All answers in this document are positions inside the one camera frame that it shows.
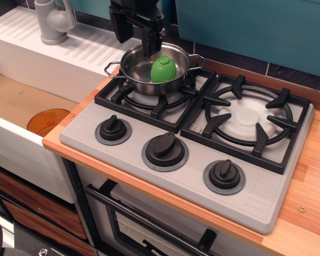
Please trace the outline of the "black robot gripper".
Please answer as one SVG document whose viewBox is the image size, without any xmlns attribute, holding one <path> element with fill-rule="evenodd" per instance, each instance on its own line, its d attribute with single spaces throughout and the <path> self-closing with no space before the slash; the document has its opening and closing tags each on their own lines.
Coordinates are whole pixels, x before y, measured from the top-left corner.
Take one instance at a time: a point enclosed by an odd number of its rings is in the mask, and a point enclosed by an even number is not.
<svg viewBox="0 0 320 256">
<path fill-rule="evenodd" d="M 145 58 L 159 52 L 165 36 L 165 15 L 158 1 L 111 1 L 110 20 L 117 40 L 124 43 L 133 37 L 133 27 L 142 29 L 142 48 Z"/>
</svg>

